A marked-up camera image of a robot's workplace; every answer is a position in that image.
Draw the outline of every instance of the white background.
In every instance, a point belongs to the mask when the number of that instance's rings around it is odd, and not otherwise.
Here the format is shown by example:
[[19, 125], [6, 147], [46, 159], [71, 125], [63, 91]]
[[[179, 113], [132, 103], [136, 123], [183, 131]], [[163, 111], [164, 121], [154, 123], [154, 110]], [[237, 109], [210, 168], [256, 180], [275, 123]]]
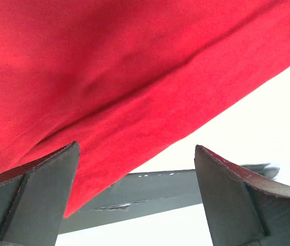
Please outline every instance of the white background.
[[[194, 168], [195, 145], [237, 163], [277, 162], [290, 185], [290, 68], [134, 172]], [[202, 205], [58, 236], [56, 246], [212, 245]]]

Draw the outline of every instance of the red cloth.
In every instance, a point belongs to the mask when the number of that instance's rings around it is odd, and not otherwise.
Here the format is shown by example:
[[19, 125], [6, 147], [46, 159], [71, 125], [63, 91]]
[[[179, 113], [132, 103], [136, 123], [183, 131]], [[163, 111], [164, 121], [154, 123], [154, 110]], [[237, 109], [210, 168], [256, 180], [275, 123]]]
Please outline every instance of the red cloth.
[[77, 140], [69, 216], [289, 66], [290, 0], [0, 0], [0, 172]]

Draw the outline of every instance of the red fabric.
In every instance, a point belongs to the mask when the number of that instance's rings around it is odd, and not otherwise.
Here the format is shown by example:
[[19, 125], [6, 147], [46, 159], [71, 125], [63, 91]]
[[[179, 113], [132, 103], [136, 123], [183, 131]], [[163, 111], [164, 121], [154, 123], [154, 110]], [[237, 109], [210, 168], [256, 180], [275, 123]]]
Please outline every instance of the red fabric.
[[77, 140], [68, 216], [288, 66], [290, 0], [0, 0], [0, 172]]

